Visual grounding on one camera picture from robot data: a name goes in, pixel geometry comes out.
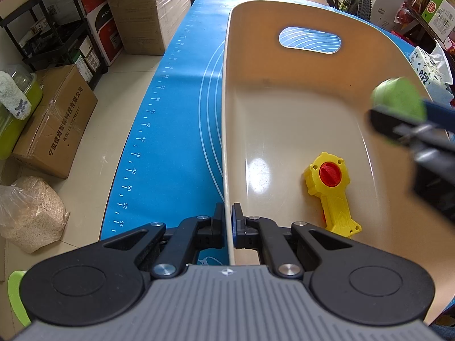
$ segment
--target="metal screw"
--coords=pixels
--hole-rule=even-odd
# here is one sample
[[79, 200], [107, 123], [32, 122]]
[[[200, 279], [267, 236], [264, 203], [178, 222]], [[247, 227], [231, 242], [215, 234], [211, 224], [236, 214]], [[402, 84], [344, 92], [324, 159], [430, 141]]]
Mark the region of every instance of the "metal screw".
[[171, 275], [176, 270], [176, 267], [172, 264], [158, 264], [153, 268], [153, 271], [158, 275]]
[[278, 271], [283, 275], [296, 275], [300, 273], [300, 268], [295, 264], [281, 264], [278, 267]]

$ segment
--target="black shelf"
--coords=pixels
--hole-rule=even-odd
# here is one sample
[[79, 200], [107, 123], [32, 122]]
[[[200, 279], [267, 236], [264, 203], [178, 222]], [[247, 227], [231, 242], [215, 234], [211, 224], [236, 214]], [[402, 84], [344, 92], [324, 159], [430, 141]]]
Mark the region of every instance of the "black shelf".
[[[92, 32], [90, 31], [90, 27], [88, 25], [88, 22], [82, 12], [82, 9], [79, 5], [78, 0], [73, 0], [74, 5], [76, 6], [77, 12], [80, 17], [80, 24], [77, 26], [77, 28], [71, 32], [71, 35], [68, 37], [68, 33], [64, 34], [65, 37], [61, 37], [59, 34], [57, 27], [54, 25], [54, 20], [53, 17], [47, 12], [47, 9], [43, 3], [43, 0], [28, 0], [21, 6], [19, 6], [17, 9], [15, 9], [12, 13], [10, 13], [8, 16], [5, 18], [0, 18], [0, 28], [4, 28], [6, 33], [10, 36], [11, 40], [13, 41], [13, 44], [17, 48], [17, 50], [20, 52], [22, 55], [22, 61], [29, 65], [32, 70], [36, 70], [34, 63], [41, 62], [41, 61], [47, 61], [49, 63], [58, 63], [57, 65], [64, 65], [64, 63], [72, 63], [74, 64], [74, 61], [71, 57], [70, 50], [72, 47], [76, 44], [77, 40], [79, 37], [81, 37], [84, 33], [89, 37], [90, 42], [92, 43], [93, 50], [95, 51], [97, 57], [99, 58], [100, 61], [100, 67], [98, 70], [93, 75], [92, 80], [90, 81], [89, 85], [92, 89], [95, 88], [96, 84], [98, 83], [99, 79], [101, 76], [107, 72], [107, 65], [104, 60], [103, 55], [101, 54], [101, 51], [92, 35]], [[21, 16], [24, 13], [29, 12], [31, 16], [33, 17], [33, 20], [35, 22], [37, 21], [37, 18], [35, 16], [35, 13], [33, 12], [33, 7], [38, 5], [43, 13], [44, 18], [47, 20], [49, 28], [56, 38], [57, 42], [56, 44], [53, 44], [52, 49], [43, 52], [43, 53], [37, 53], [37, 54], [32, 54], [31, 57], [28, 56], [29, 53], [27, 53], [18, 43], [14, 35], [11, 33], [10, 29], [8, 28], [8, 24], [13, 22], [15, 19], [17, 19], [19, 16]]]

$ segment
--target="yellow and red toy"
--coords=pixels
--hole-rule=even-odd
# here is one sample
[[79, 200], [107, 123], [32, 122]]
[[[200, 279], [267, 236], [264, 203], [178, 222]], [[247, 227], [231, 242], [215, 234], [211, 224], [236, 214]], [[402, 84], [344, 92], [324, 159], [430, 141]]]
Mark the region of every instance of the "yellow and red toy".
[[350, 237], [362, 230], [351, 218], [345, 189], [351, 182], [342, 158], [323, 152], [303, 173], [308, 193], [321, 199], [326, 230]]

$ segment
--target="white cloth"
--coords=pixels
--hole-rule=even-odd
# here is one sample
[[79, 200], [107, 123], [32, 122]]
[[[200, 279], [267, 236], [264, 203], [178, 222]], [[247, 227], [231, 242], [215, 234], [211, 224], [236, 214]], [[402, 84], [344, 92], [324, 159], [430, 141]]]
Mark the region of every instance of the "white cloth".
[[31, 104], [19, 90], [14, 79], [0, 70], [0, 103], [17, 119], [24, 120], [30, 115]]

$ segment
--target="tile floor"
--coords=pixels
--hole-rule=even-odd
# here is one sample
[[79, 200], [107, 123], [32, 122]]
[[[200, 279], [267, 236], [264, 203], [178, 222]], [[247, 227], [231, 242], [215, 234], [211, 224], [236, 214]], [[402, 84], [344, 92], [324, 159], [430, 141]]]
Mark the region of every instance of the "tile floor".
[[[324, 0], [313, 0], [324, 3]], [[57, 254], [98, 240], [106, 202], [123, 147], [140, 102], [161, 57], [122, 53], [95, 89], [98, 104], [79, 145], [70, 176], [59, 180], [8, 162], [8, 178], [42, 175], [63, 199], [71, 212], [60, 241], [26, 254], [6, 243], [6, 276], [25, 270]], [[11, 338], [21, 329], [11, 312], [6, 282], [0, 282], [0, 336]]]

